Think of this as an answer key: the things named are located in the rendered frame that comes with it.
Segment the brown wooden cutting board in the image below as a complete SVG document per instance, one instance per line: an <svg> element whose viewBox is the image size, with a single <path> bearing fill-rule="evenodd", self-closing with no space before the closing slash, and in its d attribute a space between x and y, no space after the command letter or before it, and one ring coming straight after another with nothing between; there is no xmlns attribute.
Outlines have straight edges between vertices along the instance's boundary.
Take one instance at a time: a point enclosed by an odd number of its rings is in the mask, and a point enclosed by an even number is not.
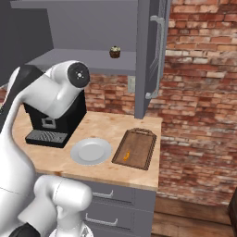
<svg viewBox="0 0 237 237"><path fill-rule="evenodd" d="M130 168L148 170L156 145L156 138L157 136L147 129L126 130L112 162ZM130 157L127 161L123 161L128 150L131 152Z"/></svg>

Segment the grey round plate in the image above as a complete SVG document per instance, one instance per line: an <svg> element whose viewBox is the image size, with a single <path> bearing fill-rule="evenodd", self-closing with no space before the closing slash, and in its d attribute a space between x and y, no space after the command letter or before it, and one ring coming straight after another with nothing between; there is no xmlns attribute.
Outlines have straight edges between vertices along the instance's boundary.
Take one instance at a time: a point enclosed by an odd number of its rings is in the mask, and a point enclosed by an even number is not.
<svg viewBox="0 0 237 237"><path fill-rule="evenodd" d="M70 157L83 166L95 166L105 162L112 153L111 144L101 138L86 138L70 150Z"/></svg>

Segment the brown condiment bottle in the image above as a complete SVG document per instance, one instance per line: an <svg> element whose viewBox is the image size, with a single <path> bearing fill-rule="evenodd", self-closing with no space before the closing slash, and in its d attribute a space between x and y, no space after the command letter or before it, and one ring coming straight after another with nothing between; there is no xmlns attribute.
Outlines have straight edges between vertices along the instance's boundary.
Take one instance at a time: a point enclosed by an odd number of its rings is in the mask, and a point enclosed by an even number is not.
<svg viewBox="0 0 237 237"><path fill-rule="evenodd" d="M119 58L121 49L118 46L112 46L109 51L111 58Z"/></svg>

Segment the grey base cabinet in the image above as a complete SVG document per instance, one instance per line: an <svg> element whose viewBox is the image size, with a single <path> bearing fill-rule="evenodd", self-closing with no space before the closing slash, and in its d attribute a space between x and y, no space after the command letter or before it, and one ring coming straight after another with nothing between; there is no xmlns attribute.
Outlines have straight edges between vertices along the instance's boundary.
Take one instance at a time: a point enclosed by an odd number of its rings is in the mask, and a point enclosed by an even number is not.
<svg viewBox="0 0 237 237"><path fill-rule="evenodd" d="M79 181L85 183L86 181L93 181L93 180L91 178L79 178ZM127 187L125 184L120 184L116 181L112 181L108 177L104 179L94 180L94 182L101 182L105 184ZM107 204L131 209L134 212L133 232L116 231L108 228L96 227L93 224L89 224L84 220L84 211L85 211L84 210L82 212L83 220L91 228L94 237L150 237L153 215L154 215L154 207L156 201L156 193L154 191L138 189L134 187L128 187L128 188L132 188L135 191L135 200L132 206L101 203L101 202L95 202L94 200L92 201L92 203Z"/></svg>

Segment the black coffee machine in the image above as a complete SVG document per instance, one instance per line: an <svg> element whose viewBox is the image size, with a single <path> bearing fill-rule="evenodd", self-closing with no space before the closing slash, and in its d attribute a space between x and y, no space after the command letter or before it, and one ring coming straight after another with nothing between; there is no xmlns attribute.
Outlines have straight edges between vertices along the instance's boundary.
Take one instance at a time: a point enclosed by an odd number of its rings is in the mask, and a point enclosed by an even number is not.
<svg viewBox="0 0 237 237"><path fill-rule="evenodd" d="M81 91L68 111L57 119L50 118L37 109L25 104L33 130L25 137L26 143L63 148L77 129L87 110L84 91Z"/></svg>

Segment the grey drawer front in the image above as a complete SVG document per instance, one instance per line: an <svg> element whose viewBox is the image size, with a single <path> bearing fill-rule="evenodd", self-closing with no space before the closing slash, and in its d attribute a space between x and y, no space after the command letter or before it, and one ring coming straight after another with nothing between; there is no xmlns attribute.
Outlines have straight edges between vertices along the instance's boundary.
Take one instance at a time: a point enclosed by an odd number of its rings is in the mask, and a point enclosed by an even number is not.
<svg viewBox="0 0 237 237"><path fill-rule="evenodd" d="M85 184L90 186L93 192L97 193L110 193L112 190L114 191L114 195L111 199L94 196L93 200L95 202L119 204L125 206L132 206L134 204L135 191L132 188L94 181L86 181Z"/></svg>
<svg viewBox="0 0 237 237"><path fill-rule="evenodd" d="M85 220L85 215L88 213L90 218L114 222L118 218L118 225L115 227L95 224ZM133 232L134 229L134 212L126 207L112 206L107 204L91 203L84 211L84 220L93 224L96 227L108 228L116 231Z"/></svg>

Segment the dark brown furniture edge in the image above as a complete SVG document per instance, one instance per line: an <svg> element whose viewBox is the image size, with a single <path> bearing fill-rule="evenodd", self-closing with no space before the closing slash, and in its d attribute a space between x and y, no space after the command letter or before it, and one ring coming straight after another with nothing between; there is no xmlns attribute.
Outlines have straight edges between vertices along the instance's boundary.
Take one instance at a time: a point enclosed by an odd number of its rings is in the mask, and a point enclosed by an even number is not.
<svg viewBox="0 0 237 237"><path fill-rule="evenodd" d="M237 194L235 193L228 206L228 213L231 220L231 226L234 237L237 237Z"/></svg>

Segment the white wall outlet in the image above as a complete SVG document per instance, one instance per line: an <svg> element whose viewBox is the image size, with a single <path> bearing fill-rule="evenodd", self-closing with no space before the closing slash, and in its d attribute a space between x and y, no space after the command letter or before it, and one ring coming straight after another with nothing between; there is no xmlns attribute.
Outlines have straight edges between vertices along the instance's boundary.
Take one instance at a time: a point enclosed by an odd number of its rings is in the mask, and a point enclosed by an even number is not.
<svg viewBox="0 0 237 237"><path fill-rule="evenodd" d="M135 76L128 76L128 93L135 93Z"/></svg>

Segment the grey wall cabinet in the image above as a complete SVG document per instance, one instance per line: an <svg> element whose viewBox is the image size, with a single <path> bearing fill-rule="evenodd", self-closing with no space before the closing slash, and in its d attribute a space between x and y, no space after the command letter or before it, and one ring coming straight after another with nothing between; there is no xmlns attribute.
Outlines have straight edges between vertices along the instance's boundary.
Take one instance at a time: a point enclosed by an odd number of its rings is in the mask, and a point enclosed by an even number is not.
<svg viewBox="0 0 237 237"><path fill-rule="evenodd" d="M138 0L18 0L18 9L45 9L53 48L34 58L40 69L71 59L92 73L134 75ZM109 55L118 46L119 58Z"/></svg>

